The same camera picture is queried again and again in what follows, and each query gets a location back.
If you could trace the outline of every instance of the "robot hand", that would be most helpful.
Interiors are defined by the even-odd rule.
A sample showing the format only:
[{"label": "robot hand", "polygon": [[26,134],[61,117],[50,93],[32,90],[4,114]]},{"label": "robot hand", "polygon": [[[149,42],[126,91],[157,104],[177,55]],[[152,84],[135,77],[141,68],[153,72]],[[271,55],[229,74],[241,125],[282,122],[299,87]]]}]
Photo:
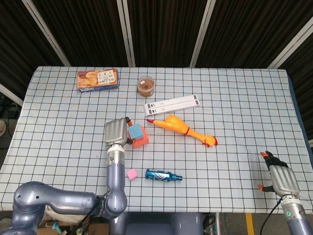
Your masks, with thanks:
[{"label": "robot hand", "polygon": [[259,189],[263,192],[275,192],[280,197],[293,195],[298,198],[300,188],[293,170],[268,151],[261,152],[261,155],[266,162],[273,185],[267,187],[258,185]]}]

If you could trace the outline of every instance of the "orange rubber chicken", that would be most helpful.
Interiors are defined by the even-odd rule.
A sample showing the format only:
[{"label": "orange rubber chicken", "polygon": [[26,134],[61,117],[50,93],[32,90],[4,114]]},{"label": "orange rubber chicken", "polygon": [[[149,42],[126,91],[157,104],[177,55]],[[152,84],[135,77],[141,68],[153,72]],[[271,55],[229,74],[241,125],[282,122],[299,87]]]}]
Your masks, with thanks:
[{"label": "orange rubber chicken", "polygon": [[166,130],[175,131],[185,136],[193,136],[194,138],[201,140],[207,147],[217,145],[217,140],[214,136],[206,136],[190,129],[186,123],[175,115],[170,114],[165,121],[151,119],[147,119],[147,121],[159,127],[163,127]]}]

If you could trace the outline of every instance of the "blue spray can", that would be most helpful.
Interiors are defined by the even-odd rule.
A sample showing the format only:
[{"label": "blue spray can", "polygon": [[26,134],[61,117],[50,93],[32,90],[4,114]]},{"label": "blue spray can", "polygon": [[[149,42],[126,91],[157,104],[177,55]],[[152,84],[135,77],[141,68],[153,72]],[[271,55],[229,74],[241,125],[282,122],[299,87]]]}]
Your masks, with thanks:
[{"label": "blue spray can", "polygon": [[182,176],[172,174],[169,171],[147,169],[146,179],[162,180],[162,181],[167,181],[167,182],[172,181],[172,180],[182,181]]}]

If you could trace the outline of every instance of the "grid tablecloth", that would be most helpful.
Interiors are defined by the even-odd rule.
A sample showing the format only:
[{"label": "grid tablecloth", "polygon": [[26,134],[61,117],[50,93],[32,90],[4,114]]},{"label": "grid tablecloth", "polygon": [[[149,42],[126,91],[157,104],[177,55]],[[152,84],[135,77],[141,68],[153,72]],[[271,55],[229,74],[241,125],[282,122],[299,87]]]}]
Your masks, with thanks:
[{"label": "grid tablecloth", "polygon": [[[307,213],[312,213],[313,174],[284,70],[117,68],[119,89],[76,90],[76,72],[103,68],[38,67],[29,84],[10,149],[0,171],[1,210],[11,210],[16,188],[42,181],[57,188],[103,194],[106,187],[104,125],[129,116],[144,125],[149,144],[125,146],[127,211],[269,212],[274,193],[259,155],[271,151],[294,170]],[[137,81],[155,79],[155,93],[141,97]],[[196,94],[201,105],[175,111],[191,128],[216,136],[205,147],[145,121],[143,104]],[[168,114],[156,115],[164,120]],[[164,169],[181,182],[144,178]]]}]

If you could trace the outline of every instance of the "white ruler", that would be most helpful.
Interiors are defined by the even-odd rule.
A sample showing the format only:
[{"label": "white ruler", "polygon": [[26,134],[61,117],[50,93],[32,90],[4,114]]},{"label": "white ruler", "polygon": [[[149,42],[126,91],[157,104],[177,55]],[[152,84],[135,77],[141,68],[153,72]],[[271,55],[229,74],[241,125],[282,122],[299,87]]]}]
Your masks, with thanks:
[{"label": "white ruler", "polygon": [[179,109],[186,109],[200,105],[197,95],[189,95],[175,99],[167,99],[155,103],[143,105],[145,115],[154,115],[171,112]]}]

